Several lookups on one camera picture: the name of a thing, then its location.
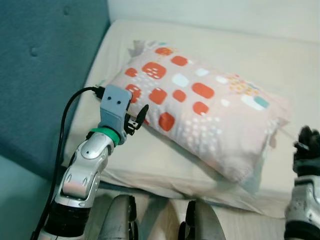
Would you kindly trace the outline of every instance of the white wall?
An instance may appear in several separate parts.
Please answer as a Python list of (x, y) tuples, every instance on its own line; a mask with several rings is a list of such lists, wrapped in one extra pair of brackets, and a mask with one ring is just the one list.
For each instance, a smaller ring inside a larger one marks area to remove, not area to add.
[(319, 41), (319, 0), (108, 0), (111, 21), (153, 20)]

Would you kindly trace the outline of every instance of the pillowcase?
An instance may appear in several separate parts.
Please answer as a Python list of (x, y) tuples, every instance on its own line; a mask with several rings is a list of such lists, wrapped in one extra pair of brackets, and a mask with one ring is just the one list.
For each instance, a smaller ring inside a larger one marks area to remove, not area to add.
[(132, 93), (128, 113), (137, 116), (149, 104), (146, 124), (233, 183), (247, 183), (289, 121), (287, 101), (167, 43), (134, 45), (111, 82)]

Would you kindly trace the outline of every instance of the teal headboard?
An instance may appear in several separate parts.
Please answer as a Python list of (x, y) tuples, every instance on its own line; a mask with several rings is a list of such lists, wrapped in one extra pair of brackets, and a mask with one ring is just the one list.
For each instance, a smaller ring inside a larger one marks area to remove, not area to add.
[(65, 104), (84, 85), (108, 16), (106, 0), (0, 0), (0, 155), (51, 177)]

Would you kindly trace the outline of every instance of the white bed sheet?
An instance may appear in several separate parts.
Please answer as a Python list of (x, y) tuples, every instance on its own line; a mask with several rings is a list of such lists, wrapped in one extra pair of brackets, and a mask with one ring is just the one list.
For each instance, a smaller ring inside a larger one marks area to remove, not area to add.
[[(117, 20), (108, 30), (86, 86), (105, 85), (130, 59), (133, 40), (157, 40), (202, 57), (213, 66), (256, 82), (291, 100), (292, 121), (285, 131), (296, 137), (303, 125), (320, 128), (319, 45), (168, 23)], [(91, 128), (100, 121), (100, 102), (85, 93), (65, 146), (65, 164)], [(277, 134), (277, 147), (265, 161), (260, 190), (251, 195), (231, 184), (174, 142), (142, 127), (117, 146), (101, 180), (140, 188), (160, 196), (197, 196), (208, 201), (282, 218), (295, 175), (293, 147), (287, 133)]]

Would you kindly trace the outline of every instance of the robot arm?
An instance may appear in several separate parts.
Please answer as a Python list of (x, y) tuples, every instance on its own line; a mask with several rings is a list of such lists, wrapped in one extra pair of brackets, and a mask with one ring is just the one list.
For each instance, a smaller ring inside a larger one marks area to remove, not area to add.
[(73, 162), (66, 170), (38, 240), (83, 240), (84, 230), (100, 183), (100, 174), (108, 156), (127, 134), (133, 135), (142, 125), (146, 105), (136, 120), (127, 114), (132, 94), (107, 85), (100, 105), (101, 122), (81, 143)]
[(320, 135), (304, 127), (294, 154), (294, 181), (291, 201), (285, 211), (286, 240), (320, 239)]

